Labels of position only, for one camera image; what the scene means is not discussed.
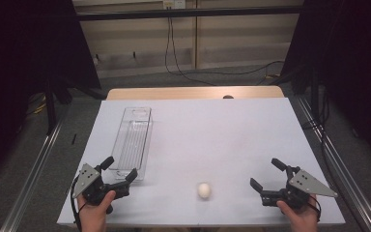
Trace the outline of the black horizontal metal bar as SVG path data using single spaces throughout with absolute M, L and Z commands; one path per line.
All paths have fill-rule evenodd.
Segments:
M 216 9 L 184 9 L 184 10 L 152 10 L 110 13 L 80 13 L 76 15 L 79 21 L 146 19 L 146 18 L 175 18 L 199 16 L 228 16 L 228 15 L 289 15 L 299 14 L 302 6 L 277 6 L 253 8 L 216 8 Z

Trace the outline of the person's left hand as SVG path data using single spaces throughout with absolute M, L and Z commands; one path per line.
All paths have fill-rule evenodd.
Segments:
M 116 192 L 108 192 L 98 206 L 89 205 L 82 195 L 77 197 L 81 232 L 106 232 L 106 211 Z

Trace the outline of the clear plastic egg container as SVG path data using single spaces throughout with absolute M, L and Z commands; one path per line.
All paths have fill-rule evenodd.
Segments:
M 112 150 L 114 162 L 109 166 L 117 180 L 124 180 L 133 168 L 138 173 L 136 181 L 144 179 L 152 130 L 150 107 L 125 109 Z

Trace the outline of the white wall socket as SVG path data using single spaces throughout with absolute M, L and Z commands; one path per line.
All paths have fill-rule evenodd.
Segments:
M 162 0 L 164 10 L 184 10 L 186 0 Z

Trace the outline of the person's right hand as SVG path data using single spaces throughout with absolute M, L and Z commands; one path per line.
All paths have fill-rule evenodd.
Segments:
M 293 210 L 284 201 L 276 203 L 280 211 L 290 220 L 292 232 L 318 232 L 318 212 L 316 196 L 312 194 L 308 204 L 300 210 Z

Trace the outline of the black curtain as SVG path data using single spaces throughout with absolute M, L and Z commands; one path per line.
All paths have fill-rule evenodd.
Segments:
M 30 98 L 99 89 L 72 0 L 0 0 L 0 162 L 27 115 Z
M 282 74 L 302 93 L 313 75 L 371 147 L 371 0 L 303 0 Z

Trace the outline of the white table cover sheet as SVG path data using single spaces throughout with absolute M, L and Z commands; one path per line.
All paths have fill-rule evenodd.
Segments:
M 82 161 L 97 165 L 112 153 L 127 107 L 152 109 L 145 177 L 114 201 L 116 227 L 268 226 L 286 223 L 250 186 L 281 189 L 285 173 L 273 158 L 325 176 L 286 98 L 251 100 L 103 101 Z M 198 196 L 208 183 L 209 199 Z

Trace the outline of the white egg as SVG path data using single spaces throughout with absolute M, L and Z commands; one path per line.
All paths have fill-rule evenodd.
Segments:
M 209 199 L 212 194 L 211 186 L 208 183 L 200 183 L 197 188 L 197 193 L 200 198 Z

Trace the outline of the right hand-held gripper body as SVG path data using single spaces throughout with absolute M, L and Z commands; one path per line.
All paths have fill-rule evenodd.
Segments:
M 300 209 L 308 203 L 312 194 L 337 197 L 338 194 L 300 167 L 277 165 L 286 172 L 286 187 L 280 190 L 264 190 L 260 187 L 260 197 L 264 206 L 276 207 L 278 200 L 284 201 L 293 209 Z

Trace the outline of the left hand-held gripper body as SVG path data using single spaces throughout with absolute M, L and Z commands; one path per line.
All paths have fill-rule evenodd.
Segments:
M 93 167 L 84 163 L 76 179 L 71 198 L 75 199 L 79 195 L 82 195 L 87 203 L 98 206 L 104 196 L 111 190 L 116 192 L 114 199 L 129 196 L 130 183 L 126 182 L 124 179 L 119 183 L 106 184 L 102 180 L 101 172 L 100 164 Z

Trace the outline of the black metal stand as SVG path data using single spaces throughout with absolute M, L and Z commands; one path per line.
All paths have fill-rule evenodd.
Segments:
M 53 99 L 53 92 L 51 89 L 51 84 L 50 84 L 49 79 L 45 81 L 44 95 L 45 95 L 45 105 L 46 105 L 47 120 L 48 120 L 47 134 L 51 134 L 57 124 L 57 119 L 56 119 L 56 111 L 55 111 L 55 105 L 54 105 L 54 99 Z

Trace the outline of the wooden table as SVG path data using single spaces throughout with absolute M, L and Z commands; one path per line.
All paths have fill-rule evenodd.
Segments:
M 210 87 L 158 87 L 115 88 L 108 92 L 108 101 L 116 100 L 191 100 L 222 99 L 231 95 L 234 99 L 284 98 L 278 86 L 210 86 Z

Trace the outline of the aluminium floor rail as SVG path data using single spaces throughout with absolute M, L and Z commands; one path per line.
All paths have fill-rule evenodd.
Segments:
M 33 191 L 37 185 L 46 161 L 51 154 L 51 150 L 57 140 L 60 129 L 63 126 L 64 119 L 61 118 L 50 130 L 46 136 L 43 146 L 38 153 L 37 159 L 30 171 L 16 201 L 14 202 L 9 214 L 7 215 L 0 232 L 16 232 L 24 216 L 25 210 L 32 197 Z
M 330 171 L 330 174 L 336 174 L 338 176 L 345 192 L 349 195 L 348 198 L 342 196 L 344 202 L 355 217 L 360 217 L 360 219 L 355 218 L 355 221 L 357 221 L 359 225 L 366 226 L 364 232 L 371 232 L 371 203 L 368 201 L 345 162 L 340 157 L 340 154 L 333 145 L 325 128 L 316 123 L 316 118 L 311 113 L 310 103 L 305 97 L 297 97 L 297 102 L 300 105 L 307 123 L 321 143 L 322 157 L 327 169 L 333 169 L 333 171 Z

